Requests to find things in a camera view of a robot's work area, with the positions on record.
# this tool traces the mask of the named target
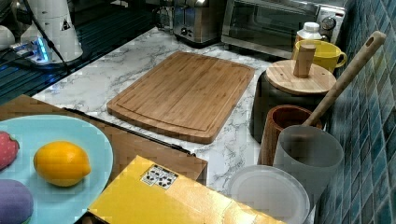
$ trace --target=kitchen counter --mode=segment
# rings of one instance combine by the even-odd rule
[[[209,145],[186,142],[149,132],[107,113],[108,101],[177,50],[242,63],[256,70],[254,78],[219,135]],[[250,135],[248,124],[257,80],[269,64],[263,55],[240,55],[231,50],[224,50],[221,43],[203,49],[193,49],[178,42],[174,36],[153,28],[34,95],[33,98],[58,107],[78,109],[121,127],[167,143],[178,144],[196,153],[198,158],[208,161],[207,185],[225,193],[232,175],[242,167],[256,164],[258,159],[260,145]]]

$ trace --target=bottle cap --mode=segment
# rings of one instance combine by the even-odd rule
[[[309,21],[304,23],[304,29],[307,32],[315,33],[319,31],[319,24],[317,24],[316,22]]]

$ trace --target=red fruit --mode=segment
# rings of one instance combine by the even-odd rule
[[[17,157],[20,145],[9,133],[0,131],[0,170],[10,165]]]

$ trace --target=wooden spoon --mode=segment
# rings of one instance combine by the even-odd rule
[[[352,79],[359,73],[364,65],[373,57],[381,45],[384,44],[387,36],[379,31],[373,32],[366,43],[361,47],[355,55],[352,62],[349,63],[346,70],[337,79],[332,88],[327,92],[326,96],[312,112],[311,116],[303,123],[304,126],[315,125],[319,118],[334,104],[338,96],[349,85]]]

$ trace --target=kettle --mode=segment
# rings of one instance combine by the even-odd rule
[[[159,30],[169,32],[170,35],[174,33],[174,3],[173,0],[161,0],[160,6],[152,11],[154,25]]]

